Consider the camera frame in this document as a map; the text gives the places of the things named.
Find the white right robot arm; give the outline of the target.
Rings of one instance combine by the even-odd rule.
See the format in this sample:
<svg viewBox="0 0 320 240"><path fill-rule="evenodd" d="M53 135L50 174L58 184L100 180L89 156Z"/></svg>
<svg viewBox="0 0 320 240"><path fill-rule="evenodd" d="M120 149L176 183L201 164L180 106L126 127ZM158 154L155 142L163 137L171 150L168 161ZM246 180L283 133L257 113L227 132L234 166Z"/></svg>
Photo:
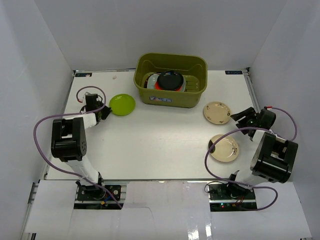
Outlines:
<svg viewBox="0 0 320 240"><path fill-rule="evenodd" d="M260 112L255 112L249 107L230 117L237 122L236 126L241 129L244 135L253 140L256 130L251 127L270 130L276 121L276 114L272 112L274 107L265 106ZM264 182L285 183L291 176L295 158L298 151L298 144L294 142L298 134L297 124L293 117L285 110L276 108L289 116L294 125L294 136L287 140L273 133L264 132L257 150L252 158L248 171L236 171L231 174L229 180L232 183L226 184L226 195L236 200L246 195L252 186Z"/></svg>

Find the orange plate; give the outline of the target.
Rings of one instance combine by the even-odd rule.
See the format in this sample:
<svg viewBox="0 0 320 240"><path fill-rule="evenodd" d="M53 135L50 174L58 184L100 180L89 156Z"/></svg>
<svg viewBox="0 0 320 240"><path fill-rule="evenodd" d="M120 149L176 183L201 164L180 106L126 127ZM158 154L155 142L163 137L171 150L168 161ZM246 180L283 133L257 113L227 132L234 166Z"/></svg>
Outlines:
<svg viewBox="0 0 320 240"><path fill-rule="evenodd" d="M183 81L177 80L159 80L155 84L156 90L164 90L164 91L175 91L177 92L178 89L182 86Z"/></svg>

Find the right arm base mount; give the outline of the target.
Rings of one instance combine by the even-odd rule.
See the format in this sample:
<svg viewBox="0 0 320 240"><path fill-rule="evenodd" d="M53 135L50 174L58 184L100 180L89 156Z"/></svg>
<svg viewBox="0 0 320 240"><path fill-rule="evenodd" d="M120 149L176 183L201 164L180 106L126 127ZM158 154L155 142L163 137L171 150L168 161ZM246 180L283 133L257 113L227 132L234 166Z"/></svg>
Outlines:
<svg viewBox="0 0 320 240"><path fill-rule="evenodd" d="M256 195L253 190L233 196L225 183L211 181L204 186L208 194L210 211L218 212L244 212L258 209Z"/></svg>

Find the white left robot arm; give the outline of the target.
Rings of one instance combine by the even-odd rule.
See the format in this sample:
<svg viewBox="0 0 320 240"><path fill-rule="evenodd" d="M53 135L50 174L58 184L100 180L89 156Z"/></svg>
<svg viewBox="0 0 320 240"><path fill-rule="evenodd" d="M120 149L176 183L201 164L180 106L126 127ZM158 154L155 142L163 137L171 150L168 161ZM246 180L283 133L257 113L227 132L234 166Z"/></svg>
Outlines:
<svg viewBox="0 0 320 240"><path fill-rule="evenodd" d="M86 129L92 128L105 120L112 112L105 106L97 93L86 93L82 111L70 118L53 120L51 135L51 154L67 164L74 173L80 175L76 184L82 191L99 200L105 196L106 187L102 184L101 174L90 163L87 154Z"/></svg>

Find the small black plate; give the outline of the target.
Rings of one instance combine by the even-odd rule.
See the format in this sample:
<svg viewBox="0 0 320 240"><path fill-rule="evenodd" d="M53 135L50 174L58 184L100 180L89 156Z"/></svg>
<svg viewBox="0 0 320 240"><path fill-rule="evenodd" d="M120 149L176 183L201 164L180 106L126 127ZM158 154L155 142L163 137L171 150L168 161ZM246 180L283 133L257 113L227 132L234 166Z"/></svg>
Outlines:
<svg viewBox="0 0 320 240"><path fill-rule="evenodd" d="M156 89L165 91L179 91L184 83L183 76L176 71L162 72L156 81Z"/></svg>

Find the black rimmed cream plate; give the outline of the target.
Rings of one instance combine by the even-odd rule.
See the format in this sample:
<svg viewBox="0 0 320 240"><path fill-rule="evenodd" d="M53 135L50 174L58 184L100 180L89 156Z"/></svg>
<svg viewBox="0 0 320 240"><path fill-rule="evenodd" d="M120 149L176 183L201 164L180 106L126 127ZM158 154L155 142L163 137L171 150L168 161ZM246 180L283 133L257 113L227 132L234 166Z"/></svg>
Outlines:
<svg viewBox="0 0 320 240"><path fill-rule="evenodd" d="M161 74L162 72L154 72L154 73L152 73L152 74L155 74L155 73L160 73L160 74ZM152 75L152 74L150 74L150 75ZM150 76L150 75L149 75L149 76ZM149 76L148 76L148 77L149 77ZM147 78L148 78L148 77L147 77ZM147 78L146 78L146 80L147 80ZM145 81L146 81L146 80L145 80ZM143 87L144 87L144 85L145 85L145 83L143 84ZM156 90L156 89L152 89L152 90Z"/></svg>

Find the pale green rectangular dish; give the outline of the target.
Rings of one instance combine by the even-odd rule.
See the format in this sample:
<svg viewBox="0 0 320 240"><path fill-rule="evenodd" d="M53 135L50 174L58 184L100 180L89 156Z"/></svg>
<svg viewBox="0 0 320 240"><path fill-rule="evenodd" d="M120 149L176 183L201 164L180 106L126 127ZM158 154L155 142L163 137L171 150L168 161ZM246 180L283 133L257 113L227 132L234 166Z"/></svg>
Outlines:
<svg viewBox="0 0 320 240"><path fill-rule="evenodd" d="M146 81L144 83L144 88L146 88L146 89L156 89L156 82L157 82L157 79L158 79L159 75L160 75L160 73L154 73L154 74L150 75L146 79ZM185 88L186 88L186 80L183 77L183 84L177 91L178 92L184 92Z"/></svg>

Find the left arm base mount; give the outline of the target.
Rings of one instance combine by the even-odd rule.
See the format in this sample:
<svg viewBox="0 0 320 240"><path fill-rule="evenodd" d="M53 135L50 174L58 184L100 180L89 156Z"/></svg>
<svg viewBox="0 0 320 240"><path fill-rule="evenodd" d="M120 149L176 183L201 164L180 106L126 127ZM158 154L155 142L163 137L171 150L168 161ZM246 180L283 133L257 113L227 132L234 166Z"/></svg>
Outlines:
<svg viewBox="0 0 320 240"><path fill-rule="evenodd" d="M121 185L105 185L104 187L110 192L108 194L101 188L93 185L77 184L77 192L75 196L74 209L76 210L120 210L121 208L111 197L113 196L118 202L121 201Z"/></svg>

